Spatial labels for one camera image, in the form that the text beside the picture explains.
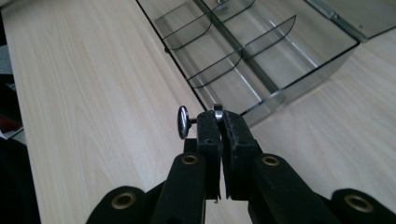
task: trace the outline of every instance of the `small screw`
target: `small screw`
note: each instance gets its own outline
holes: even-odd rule
[[[181,139],[185,139],[189,134],[189,129],[193,123],[196,123],[197,119],[189,118],[189,111],[186,106],[181,106],[177,112],[177,129],[178,136]]]

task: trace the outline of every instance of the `organizer compartment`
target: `organizer compartment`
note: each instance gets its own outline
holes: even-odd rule
[[[318,85],[359,45],[304,1],[169,6],[146,13],[192,89],[206,108],[223,104],[249,125]]]

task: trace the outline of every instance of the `light wood surface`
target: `light wood surface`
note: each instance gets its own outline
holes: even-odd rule
[[[43,223],[84,223],[110,190],[149,190],[182,151],[176,112],[202,111],[134,0],[14,1],[2,10]],[[326,197],[363,190],[396,211],[396,31],[252,128]],[[206,223],[248,223],[207,203]]]

